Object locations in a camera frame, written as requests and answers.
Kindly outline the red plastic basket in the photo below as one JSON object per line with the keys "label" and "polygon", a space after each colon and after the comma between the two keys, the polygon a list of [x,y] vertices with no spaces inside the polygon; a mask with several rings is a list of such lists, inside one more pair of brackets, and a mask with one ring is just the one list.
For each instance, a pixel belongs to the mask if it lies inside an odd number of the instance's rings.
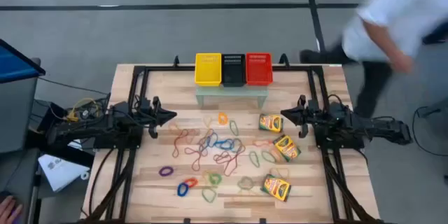
{"label": "red plastic basket", "polygon": [[246,54],[246,84],[267,86],[273,82],[272,58],[268,52]]}

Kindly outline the blue screen monitor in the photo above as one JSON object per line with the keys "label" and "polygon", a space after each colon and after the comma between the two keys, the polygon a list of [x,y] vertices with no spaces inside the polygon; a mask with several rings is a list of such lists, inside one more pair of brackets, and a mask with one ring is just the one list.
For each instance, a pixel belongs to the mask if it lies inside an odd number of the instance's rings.
{"label": "blue screen monitor", "polygon": [[0,39],[0,83],[44,76],[46,71],[30,58]]}

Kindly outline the yellow green crayon box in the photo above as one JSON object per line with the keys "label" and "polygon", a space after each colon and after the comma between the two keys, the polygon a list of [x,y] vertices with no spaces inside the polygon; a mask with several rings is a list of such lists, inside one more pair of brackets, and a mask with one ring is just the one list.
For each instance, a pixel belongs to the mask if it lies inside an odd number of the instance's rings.
{"label": "yellow green crayon box", "polygon": [[260,114],[258,127],[260,130],[280,133],[283,132],[284,119],[280,115]]}
{"label": "yellow green crayon box", "polygon": [[273,196],[275,199],[286,202],[290,194],[292,185],[283,178],[267,174],[261,185],[261,190]]}
{"label": "yellow green crayon box", "polygon": [[301,150],[288,135],[281,135],[273,141],[273,144],[287,162],[294,160],[301,154]]}

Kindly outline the person's hand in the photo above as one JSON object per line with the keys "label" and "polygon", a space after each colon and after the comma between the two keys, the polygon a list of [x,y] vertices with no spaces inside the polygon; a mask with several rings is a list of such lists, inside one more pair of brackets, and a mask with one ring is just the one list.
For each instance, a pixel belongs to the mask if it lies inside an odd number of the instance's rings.
{"label": "person's hand", "polygon": [[7,196],[0,203],[0,224],[13,224],[20,215],[23,205],[17,204],[13,196]]}

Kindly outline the pale green riser shelf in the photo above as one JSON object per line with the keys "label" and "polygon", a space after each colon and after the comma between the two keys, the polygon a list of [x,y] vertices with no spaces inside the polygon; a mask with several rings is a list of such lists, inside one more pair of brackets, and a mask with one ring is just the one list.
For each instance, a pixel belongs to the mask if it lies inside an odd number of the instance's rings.
{"label": "pale green riser shelf", "polygon": [[205,97],[255,97],[258,108],[261,109],[268,94],[267,86],[197,86],[195,96],[200,107],[203,107]]}

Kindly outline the white paper sheet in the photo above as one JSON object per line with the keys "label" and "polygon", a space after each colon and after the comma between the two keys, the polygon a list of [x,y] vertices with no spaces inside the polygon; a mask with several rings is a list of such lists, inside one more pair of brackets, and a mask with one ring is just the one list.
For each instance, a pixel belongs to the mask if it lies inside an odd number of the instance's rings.
{"label": "white paper sheet", "polygon": [[51,155],[42,155],[38,159],[38,163],[47,178],[52,191],[57,193],[67,187],[70,183],[78,178],[89,178],[89,167],[68,162],[59,157]]}

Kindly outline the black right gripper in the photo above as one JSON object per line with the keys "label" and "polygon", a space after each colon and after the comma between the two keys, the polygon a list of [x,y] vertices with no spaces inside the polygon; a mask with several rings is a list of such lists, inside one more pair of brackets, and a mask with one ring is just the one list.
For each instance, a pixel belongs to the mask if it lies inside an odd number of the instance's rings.
{"label": "black right gripper", "polygon": [[[285,116],[289,121],[291,121],[294,126],[301,126],[301,130],[299,131],[299,137],[301,139],[305,138],[309,132],[308,124],[312,124],[316,120],[316,112],[318,111],[318,101],[315,99],[310,99],[306,101],[306,97],[304,94],[301,94],[297,105],[294,108],[288,108],[281,110],[281,115]],[[299,113],[299,108],[302,109],[300,112],[300,117],[297,117]]]}

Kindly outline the grey metal stand leg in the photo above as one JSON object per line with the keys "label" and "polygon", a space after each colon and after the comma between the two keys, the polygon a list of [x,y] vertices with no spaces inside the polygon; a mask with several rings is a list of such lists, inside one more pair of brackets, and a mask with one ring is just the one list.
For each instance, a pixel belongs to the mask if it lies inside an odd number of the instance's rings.
{"label": "grey metal stand leg", "polygon": [[438,101],[430,106],[425,106],[418,109],[417,115],[420,118],[427,118],[429,115],[434,113],[440,113],[443,110],[448,109],[448,97],[441,101]]}

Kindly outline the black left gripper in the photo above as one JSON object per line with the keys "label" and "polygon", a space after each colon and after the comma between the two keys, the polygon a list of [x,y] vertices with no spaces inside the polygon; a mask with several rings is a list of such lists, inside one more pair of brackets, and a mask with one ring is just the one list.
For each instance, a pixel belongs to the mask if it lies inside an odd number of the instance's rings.
{"label": "black left gripper", "polygon": [[158,111],[160,109],[160,126],[169,122],[177,116],[177,112],[160,108],[160,100],[158,96],[154,96],[153,100],[142,97],[139,102],[139,112],[149,120],[148,132],[153,139],[158,137],[156,127],[159,125]]}

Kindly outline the grey cabinet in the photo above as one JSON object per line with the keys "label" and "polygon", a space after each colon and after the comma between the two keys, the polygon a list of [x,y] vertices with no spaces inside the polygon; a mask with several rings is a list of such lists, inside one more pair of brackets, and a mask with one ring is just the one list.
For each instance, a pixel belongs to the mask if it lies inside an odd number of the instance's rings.
{"label": "grey cabinet", "polygon": [[0,67],[0,153],[22,150],[27,139],[39,72],[7,73]]}

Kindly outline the blue rubber band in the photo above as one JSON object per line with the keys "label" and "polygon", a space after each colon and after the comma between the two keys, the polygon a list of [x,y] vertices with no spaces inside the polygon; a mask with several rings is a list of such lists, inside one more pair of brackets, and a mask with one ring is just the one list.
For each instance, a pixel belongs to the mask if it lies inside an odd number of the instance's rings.
{"label": "blue rubber band", "polygon": [[212,148],[218,141],[218,135],[213,129],[209,129],[206,135],[200,140],[200,145],[203,148]]}
{"label": "blue rubber band", "polygon": [[217,147],[224,151],[231,151],[235,147],[235,140],[234,139],[226,139],[222,141],[216,141],[213,145],[214,147]]}

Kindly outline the person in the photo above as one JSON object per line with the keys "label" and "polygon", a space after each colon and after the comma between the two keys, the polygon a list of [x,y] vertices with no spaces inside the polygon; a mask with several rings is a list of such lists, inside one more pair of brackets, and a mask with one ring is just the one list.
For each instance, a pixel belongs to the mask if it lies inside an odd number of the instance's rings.
{"label": "person", "polygon": [[448,0],[365,0],[331,49],[302,50],[300,61],[361,64],[364,84],[354,111],[370,118],[393,73],[411,72],[424,37],[446,21]]}

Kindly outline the black plastic basket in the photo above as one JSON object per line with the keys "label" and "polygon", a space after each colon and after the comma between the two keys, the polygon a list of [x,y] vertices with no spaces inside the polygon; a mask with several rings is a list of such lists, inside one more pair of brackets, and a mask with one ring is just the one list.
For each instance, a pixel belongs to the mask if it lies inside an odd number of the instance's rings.
{"label": "black plastic basket", "polygon": [[243,54],[222,54],[222,85],[241,87],[246,83],[245,56]]}

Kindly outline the yellow plastic basket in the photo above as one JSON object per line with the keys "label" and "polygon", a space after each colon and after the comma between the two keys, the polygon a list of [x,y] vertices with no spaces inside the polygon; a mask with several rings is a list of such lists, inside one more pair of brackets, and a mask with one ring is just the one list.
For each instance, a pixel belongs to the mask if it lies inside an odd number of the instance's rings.
{"label": "yellow plastic basket", "polygon": [[195,83],[199,86],[219,86],[221,76],[221,54],[217,52],[197,53],[195,57]]}

